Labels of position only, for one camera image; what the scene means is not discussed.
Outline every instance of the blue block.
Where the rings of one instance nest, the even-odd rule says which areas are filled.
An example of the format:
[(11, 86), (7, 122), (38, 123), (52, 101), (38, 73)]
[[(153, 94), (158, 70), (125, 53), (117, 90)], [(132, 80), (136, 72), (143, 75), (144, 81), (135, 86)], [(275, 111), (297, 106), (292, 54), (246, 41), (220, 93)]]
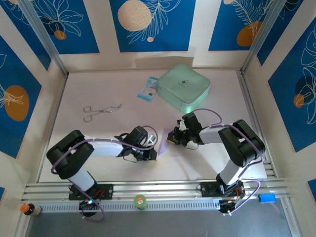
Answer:
[(259, 194), (258, 197), (261, 203), (277, 202), (275, 194)]

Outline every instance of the beige circle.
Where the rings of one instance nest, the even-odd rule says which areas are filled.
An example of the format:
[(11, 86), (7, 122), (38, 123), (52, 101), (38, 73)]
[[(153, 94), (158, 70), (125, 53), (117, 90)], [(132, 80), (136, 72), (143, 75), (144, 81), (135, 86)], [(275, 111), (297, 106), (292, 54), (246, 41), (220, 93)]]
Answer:
[(152, 21), (149, 8), (139, 0), (128, 0), (118, 10), (118, 21), (128, 31), (141, 31)]
[(148, 37), (148, 38), (147, 38), (147, 41), (148, 41), (149, 43), (151, 43), (151, 42), (154, 41), (154, 38), (153, 38), (153, 37)]
[(235, 0), (223, 0), (224, 4), (232, 4)]
[(18, 0), (8, 0), (8, 1), (11, 2), (11, 3), (13, 3), (13, 4), (15, 4), (15, 5), (18, 4)]

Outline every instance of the mint green case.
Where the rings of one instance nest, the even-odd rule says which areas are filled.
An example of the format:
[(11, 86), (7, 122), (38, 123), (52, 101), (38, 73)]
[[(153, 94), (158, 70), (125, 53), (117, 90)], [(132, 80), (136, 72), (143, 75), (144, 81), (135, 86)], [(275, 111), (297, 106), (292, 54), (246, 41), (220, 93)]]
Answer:
[(158, 81), (157, 93), (184, 113), (194, 110), (208, 95), (211, 82), (184, 64), (178, 64)]

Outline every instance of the white wall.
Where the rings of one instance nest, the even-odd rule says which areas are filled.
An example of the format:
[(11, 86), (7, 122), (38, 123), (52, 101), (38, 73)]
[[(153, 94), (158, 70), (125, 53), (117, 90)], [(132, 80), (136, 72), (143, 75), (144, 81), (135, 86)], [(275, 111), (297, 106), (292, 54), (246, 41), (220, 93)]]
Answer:
[(100, 54), (61, 55), (70, 72), (119, 69), (167, 69), (178, 63), (192, 67), (240, 68), (245, 51), (209, 52), (222, 0), (197, 0), (189, 51), (120, 53), (108, 0), (84, 0)]
[(57, 105), (56, 97), (63, 89), (64, 78), (54, 63), (48, 72), (45, 70), (1, 7), (0, 22), (0, 35), (42, 85), (18, 157), (14, 159), (0, 152), (0, 186), (5, 188), (0, 203), (0, 236), (5, 237), (14, 234), (26, 183), (34, 182), (48, 137), (46, 124), (51, 119), (50, 110)]
[(305, 237), (316, 233), (316, 204), (307, 186), (316, 175), (316, 143), (294, 152), (268, 80), (315, 17), (315, 0), (304, 0), (264, 65), (260, 67), (255, 59), (245, 75), (278, 174), (291, 181), (292, 201)]

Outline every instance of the small bottle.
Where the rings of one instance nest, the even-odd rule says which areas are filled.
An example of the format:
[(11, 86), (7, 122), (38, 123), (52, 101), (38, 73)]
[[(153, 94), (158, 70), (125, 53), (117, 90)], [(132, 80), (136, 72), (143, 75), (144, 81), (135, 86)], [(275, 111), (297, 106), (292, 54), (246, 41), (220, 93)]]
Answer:
[(37, 206), (37, 205), (34, 205), (32, 203), (30, 203), (30, 204), (23, 204), (20, 207), (20, 211), (23, 212), (24, 215), (27, 215), (27, 216), (37, 216), (41, 212), (41, 207)]

